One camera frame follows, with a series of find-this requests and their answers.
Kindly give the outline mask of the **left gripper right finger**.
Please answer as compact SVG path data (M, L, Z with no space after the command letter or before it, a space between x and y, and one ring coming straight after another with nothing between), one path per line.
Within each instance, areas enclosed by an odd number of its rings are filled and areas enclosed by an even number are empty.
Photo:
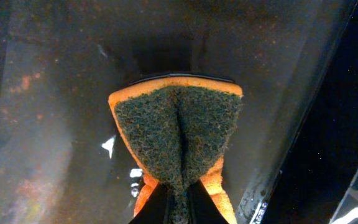
M200 180L188 188L190 224L229 224Z

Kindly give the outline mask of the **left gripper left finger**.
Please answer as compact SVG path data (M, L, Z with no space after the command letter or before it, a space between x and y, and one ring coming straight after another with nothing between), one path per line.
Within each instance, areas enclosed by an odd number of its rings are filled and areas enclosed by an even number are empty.
M158 184L129 224L171 224L170 214L173 206L172 190L165 184Z

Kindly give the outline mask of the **orange green scrub sponge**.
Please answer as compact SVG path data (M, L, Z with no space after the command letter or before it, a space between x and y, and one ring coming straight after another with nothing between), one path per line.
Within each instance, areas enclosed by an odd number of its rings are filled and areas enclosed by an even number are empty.
M226 221L236 222L222 172L242 106L239 85L170 75L115 91L108 102L124 144L144 173L134 217L156 186L165 184L174 196L171 223L190 223L188 188L200 180Z

